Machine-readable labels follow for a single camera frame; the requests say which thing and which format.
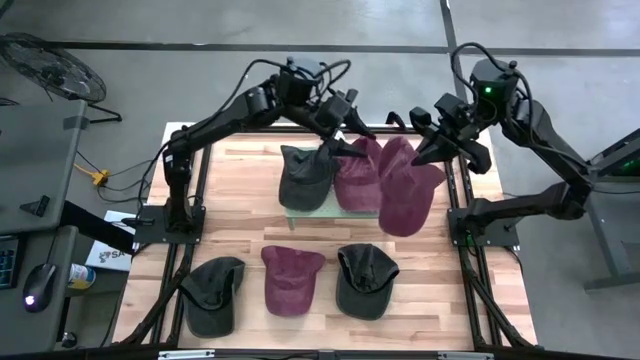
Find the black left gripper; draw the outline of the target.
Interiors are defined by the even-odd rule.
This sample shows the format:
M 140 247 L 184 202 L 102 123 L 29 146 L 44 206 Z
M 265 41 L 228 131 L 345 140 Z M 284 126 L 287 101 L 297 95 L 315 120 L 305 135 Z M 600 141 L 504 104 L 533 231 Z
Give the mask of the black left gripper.
M 358 95 L 355 89 L 349 89 L 346 93 L 335 92 L 318 108 L 314 121 L 317 124 L 317 135 L 332 135 L 342 125 L 356 134 L 365 138 L 375 139 L 376 135 L 367 127 L 361 119 L 358 109 L 353 107 L 353 101 Z M 331 156 L 366 158 L 367 153 L 343 139 L 327 139 L 324 147 Z

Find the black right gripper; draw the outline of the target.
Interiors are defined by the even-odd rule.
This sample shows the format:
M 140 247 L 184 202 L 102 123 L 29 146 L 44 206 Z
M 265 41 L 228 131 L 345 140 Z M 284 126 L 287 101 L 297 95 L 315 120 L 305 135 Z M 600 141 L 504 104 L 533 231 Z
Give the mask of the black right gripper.
M 477 142 L 481 126 L 472 121 L 470 106 L 452 94 L 444 94 L 435 104 L 439 113 L 436 122 L 421 107 L 409 112 L 413 129 L 423 137 L 416 149 L 413 165 L 463 157 L 467 168 L 476 174 L 485 174 L 492 166 L 489 150 Z

